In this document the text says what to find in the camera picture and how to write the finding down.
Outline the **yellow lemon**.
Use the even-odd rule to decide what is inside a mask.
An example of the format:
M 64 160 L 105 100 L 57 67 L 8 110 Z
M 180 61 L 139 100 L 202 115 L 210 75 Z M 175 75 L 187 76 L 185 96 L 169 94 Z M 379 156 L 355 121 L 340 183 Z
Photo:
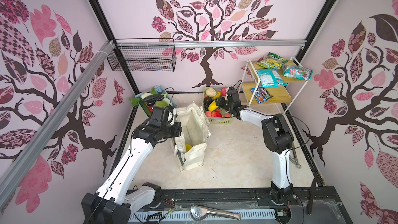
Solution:
M 189 144 L 186 144 L 186 152 L 190 151 L 192 149 L 192 146 Z

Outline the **cream canvas grocery bag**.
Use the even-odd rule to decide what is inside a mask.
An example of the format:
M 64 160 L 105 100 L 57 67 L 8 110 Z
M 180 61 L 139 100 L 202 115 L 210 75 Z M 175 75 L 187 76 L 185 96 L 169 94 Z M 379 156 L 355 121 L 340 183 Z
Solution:
M 176 121 L 181 123 L 181 136 L 174 138 L 172 145 L 181 172 L 200 167 L 204 163 L 207 140 L 211 136 L 210 123 L 203 108 L 195 102 L 176 109 Z M 186 144 L 192 149 L 186 152 Z

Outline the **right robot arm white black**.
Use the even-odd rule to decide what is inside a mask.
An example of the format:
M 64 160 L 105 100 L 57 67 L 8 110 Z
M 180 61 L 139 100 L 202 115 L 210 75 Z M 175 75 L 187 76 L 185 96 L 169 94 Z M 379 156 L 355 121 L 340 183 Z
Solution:
M 216 101 L 216 105 L 230 113 L 234 118 L 252 123 L 262 129 L 264 144 L 273 155 L 273 178 L 271 181 L 271 200 L 283 205 L 293 195 L 290 178 L 289 157 L 294 137 L 282 114 L 258 112 L 240 101 L 234 87 L 226 89 L 226 94 Z

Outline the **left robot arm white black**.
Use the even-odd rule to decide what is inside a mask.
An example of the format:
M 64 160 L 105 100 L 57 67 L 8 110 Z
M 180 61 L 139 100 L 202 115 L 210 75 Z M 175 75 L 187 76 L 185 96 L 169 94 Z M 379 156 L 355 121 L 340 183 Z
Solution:
M 132 214 L 145 206 L 157 207 L 161 188 L 144 183 L 128 193 L 130 184 L 157 143 L 181 136 L 181 123 L 175 120 L 172 106 L 154 107 L 151 116 L 135 128 L 130 145 L 111 175 L 82 202 L 86 224 L 126 224 Z

